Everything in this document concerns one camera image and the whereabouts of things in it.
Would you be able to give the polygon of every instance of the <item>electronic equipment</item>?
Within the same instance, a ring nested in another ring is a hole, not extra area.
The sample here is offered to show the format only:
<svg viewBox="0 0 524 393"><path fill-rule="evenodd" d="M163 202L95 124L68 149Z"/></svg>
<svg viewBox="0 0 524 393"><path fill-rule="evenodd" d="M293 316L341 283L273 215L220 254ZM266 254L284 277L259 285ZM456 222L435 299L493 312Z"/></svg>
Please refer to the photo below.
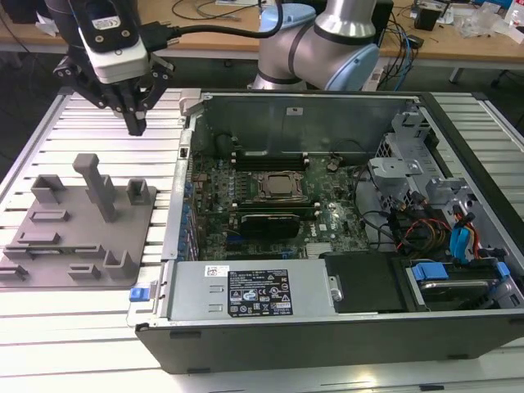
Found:
<svg viewBox="0 0 524 393"><path fill-rule="evenodd" d="M475 4L482 4L483 2L485 2L486 0L474 0L474 3ZM492 2L493 4L496 4L498 6L501 6L502 8L510 8L511 6L511 3L513 2L513 0L490 0L489 2Z"/></svg>
<svg viewBox="0 0 524 393"><path fill-rule="evenodd" d="M440 9L430 8L428 5L418 6L415 29L433 31L440 14Z"/></svg>
<svg viewBox="0 0 524 393"><path fill-rule="evenodd" d="M161 285L130 311L166 372L470 359L524 335L524 223L433 96L180 102Z"/></svg>
<svg viewBox="0 0 524 393"><path fill-rule="evenodd" d="M416 35L408 35L409 47L412 49L420 49L424 44L424 40Z"/></svg>

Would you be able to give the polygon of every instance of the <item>warning label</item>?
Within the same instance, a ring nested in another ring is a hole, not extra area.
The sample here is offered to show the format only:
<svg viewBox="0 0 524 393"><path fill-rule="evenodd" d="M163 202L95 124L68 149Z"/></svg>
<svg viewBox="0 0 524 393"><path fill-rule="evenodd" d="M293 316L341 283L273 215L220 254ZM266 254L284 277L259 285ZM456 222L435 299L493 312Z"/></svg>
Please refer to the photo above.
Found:
<svg viewBox="0 0 524 393"><path fill-rule="evenodd" d="M228 272L228 313L232 317L293 315L287 270Z"/></svg>

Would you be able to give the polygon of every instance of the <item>motherboard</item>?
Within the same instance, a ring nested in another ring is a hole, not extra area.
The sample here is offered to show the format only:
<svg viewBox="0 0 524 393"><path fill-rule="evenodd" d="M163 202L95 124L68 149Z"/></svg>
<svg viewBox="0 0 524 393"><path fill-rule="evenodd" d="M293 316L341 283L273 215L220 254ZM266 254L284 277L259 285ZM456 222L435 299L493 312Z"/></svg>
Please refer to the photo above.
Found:
<svg viewBox="0 0 524 393"><path fill-rule="evenodd" d="M369 248L351 192L354 167L330 156L192 162L199 260L316 259Z"/></svg>

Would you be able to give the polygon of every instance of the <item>desk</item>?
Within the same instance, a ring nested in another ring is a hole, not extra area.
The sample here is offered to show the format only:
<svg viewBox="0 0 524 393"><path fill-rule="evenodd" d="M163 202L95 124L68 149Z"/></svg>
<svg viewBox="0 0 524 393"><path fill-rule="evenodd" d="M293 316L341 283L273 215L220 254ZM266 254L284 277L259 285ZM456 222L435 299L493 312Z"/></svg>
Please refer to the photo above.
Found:
<svg viewBox="0 0 524 393"><path fill-rule="evenodd" d="M195 0L186 0L177 7L184 15L198 17L193 10ZM395 14L412 0L395 0ZM138 0L138 10L143 23L154 20L168 20L173 25L194 25L200 22L182 20L171 13L174 0ZM231 6L209 6L209 12L231 11ZM206 20L202 23L257 30L259 27L258 9L252 8L238 14L239 22L224 20ZM524 69L524 47L517 45L509 37L499 34L491 38L461 38L453 26L436 27L427 32L413 29L413 20L399 15L397 20L411 34L424 38L424 46L416 60L418 66L444 66L461 68ZM13 33L32 52L64 53L66 46L61 38L50 37L32 25L9 24ZM180 43L161 51L161 56L206 57L223 59L256 59L258 40L224 34L189 34L180 39ZM5 27L0 26L0 50L23 52ZM395 58L399 51L398 42L393 34L386 34L381 47L381 57Z"/></svg>

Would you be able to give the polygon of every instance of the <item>blue connector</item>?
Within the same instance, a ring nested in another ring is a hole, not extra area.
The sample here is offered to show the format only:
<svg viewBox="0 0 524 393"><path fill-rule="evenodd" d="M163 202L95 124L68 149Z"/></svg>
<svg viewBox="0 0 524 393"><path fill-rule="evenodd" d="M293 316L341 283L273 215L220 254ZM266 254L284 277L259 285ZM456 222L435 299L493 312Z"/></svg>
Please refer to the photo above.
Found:
<svg viewBox="0 0 524 393"><path fill-rule="evenodd" d="M193 185L191 183L186 183L186 187L184 188L186 197L190 197L193 194Z"/></svg>
<svg viewBox="0 0 524 393"><path fill-rule="evenodd" d="M417 281L447 280L449 278L441 262L419 262L411 270Z"/></svg>
<svg viewBox="0 0 524 393"><path fill-rule="evenodd" d="M467 264L466 249L468 248L471 234L465 227L455 227L449 240L449 251L461 264Z"/></svg>

